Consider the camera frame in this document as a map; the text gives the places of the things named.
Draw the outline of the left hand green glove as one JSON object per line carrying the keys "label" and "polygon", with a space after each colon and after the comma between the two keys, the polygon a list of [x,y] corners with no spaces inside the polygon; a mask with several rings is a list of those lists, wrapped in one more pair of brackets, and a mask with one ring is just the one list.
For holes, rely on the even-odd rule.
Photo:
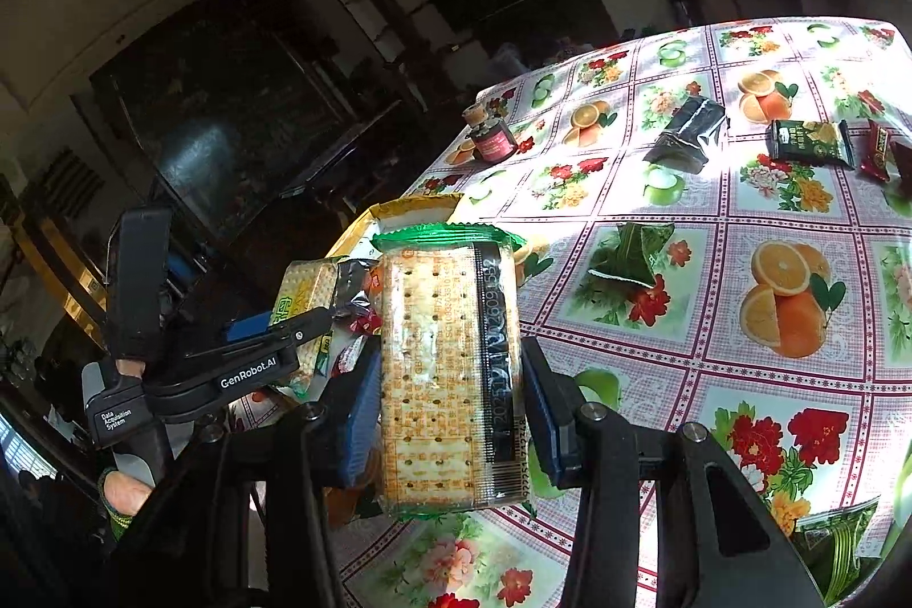
{"label": "left hand green glove", "polygon": [[119,469],[105,469],[97,484],[100,501],[110,521],[111,534],[119,540],[147,501],[152,488]]}

